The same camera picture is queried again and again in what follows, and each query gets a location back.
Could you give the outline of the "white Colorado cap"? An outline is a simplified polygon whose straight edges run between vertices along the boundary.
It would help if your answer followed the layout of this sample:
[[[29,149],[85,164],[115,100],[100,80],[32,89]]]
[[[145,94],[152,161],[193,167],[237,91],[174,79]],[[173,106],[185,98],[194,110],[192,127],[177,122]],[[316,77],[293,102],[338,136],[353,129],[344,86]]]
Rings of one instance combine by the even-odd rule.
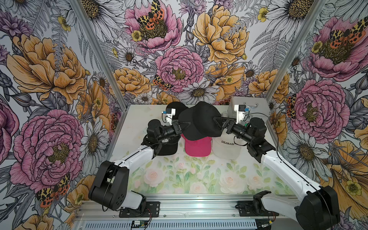
[[[241,147],[234,143],[234,135],[225,134],[212,139],[212,152],[215,156],[235,160],[240,156]]]

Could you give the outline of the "black cap with white logo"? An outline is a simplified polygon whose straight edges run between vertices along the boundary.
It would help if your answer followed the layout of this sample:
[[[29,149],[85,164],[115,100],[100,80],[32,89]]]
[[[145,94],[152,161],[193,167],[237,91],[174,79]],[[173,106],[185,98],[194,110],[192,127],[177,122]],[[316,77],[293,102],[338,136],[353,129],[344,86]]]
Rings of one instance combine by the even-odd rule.
[[[178,142],[167,142],[167,143],[163,143],[162,147],[159,151],[159,153],[157,154],[158,156],[169,156],[169,155],[174,155],[176,154],[178,149]]]

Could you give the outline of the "pink cap back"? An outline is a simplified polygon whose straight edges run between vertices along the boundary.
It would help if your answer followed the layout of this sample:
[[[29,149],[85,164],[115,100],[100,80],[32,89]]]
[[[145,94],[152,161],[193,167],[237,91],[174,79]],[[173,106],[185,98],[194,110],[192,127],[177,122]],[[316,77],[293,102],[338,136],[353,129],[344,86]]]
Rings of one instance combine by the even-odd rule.
[[[207,157],[211,153],[212,138],[205,137],[200,140],[191,141],[184,135],[182,137],[185,140],[185,152],[191,157]]]

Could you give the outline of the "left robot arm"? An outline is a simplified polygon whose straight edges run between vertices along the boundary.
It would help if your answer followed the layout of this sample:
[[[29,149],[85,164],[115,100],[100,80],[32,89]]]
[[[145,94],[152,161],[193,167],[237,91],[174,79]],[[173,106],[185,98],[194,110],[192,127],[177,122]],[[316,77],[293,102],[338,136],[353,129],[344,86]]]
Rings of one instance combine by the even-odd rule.
[[[146,198],[128,189],[130,174],[158,156],[162,147],[174,147],[190,125],[190,122],[174,120],[169,126],[164,126],[157,119],[151,120],[136,151],[115,162],[104,161],[100,165],[88,198],[102,208],[114,211],[132,209],[144,213]]]

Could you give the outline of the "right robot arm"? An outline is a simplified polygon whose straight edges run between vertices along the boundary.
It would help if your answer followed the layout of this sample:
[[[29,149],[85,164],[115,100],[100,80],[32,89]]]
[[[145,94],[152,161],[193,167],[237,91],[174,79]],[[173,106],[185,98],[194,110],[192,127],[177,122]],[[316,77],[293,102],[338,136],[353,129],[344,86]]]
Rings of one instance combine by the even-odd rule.
[[[232,118],[214,117],[216,126],[245,141],[249,154],[277,175],[295,194],[297,200],[274,195],[265,190],[253,196],[253,210],[275,212],[298,222],[304,230],[333,229],[340,222],[337,193],[322,187],[285,160],[278,149],[265,139],[267,127],[260,118],[244,126]]]

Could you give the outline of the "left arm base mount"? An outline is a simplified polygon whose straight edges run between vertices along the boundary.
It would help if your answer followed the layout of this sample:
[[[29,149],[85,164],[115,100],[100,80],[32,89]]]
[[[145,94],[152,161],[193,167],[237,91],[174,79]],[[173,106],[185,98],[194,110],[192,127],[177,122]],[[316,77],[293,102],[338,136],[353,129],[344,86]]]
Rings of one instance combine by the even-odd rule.
[[[122,208],[119,212],[120,218],[157,218],[160,213],[160,202],[145,201],[138,209]]]

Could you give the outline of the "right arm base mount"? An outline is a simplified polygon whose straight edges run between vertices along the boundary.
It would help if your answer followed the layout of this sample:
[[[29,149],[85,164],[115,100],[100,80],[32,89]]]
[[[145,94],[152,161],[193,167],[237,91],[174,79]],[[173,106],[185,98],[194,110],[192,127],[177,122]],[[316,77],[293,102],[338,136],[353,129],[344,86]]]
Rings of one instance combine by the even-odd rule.
[[[252,217],[252,216],[260,216],[260,217],[277,217],[278,213],[268,211],[264,208],[261,198],[264,195],[271,194],[271,191],[265,190],[253,195],[253,200],[250,201],[238,201],[235,205],[235,208],[239,212],[240,217]]]

